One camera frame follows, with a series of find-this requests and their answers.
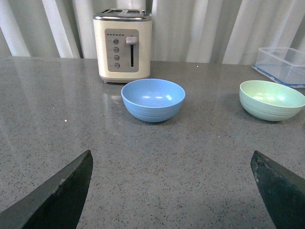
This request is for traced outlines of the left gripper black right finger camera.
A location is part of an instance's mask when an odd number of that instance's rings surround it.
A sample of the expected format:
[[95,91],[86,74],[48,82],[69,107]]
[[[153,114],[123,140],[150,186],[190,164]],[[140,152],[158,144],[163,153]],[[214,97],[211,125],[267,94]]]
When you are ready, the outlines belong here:
[[277,229],[305,227],[305,180],[255,151],[251,170],[264,205]]

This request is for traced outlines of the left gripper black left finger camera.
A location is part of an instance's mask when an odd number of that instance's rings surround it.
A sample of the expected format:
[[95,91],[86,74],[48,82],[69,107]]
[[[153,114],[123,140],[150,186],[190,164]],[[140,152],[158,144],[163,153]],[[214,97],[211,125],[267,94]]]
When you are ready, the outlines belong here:
[[2,229],[75,229],[87,198],[93,157],[85,151],[0,214]]

